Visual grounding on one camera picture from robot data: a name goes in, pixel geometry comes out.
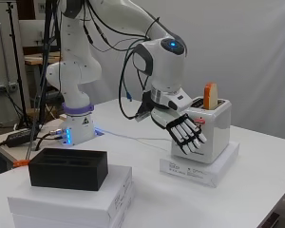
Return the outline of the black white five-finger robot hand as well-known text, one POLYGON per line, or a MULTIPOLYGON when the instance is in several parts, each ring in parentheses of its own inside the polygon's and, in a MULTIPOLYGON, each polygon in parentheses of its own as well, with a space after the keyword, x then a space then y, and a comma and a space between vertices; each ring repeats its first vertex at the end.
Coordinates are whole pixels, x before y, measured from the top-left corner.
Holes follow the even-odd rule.
POLYGON ((202 130, 186 113, 193 100, 182 88, 175 92, 152 88, 151 101, 154 106, 151 119, 169 133, 184 155, 196 152, 207 142, 202 130))

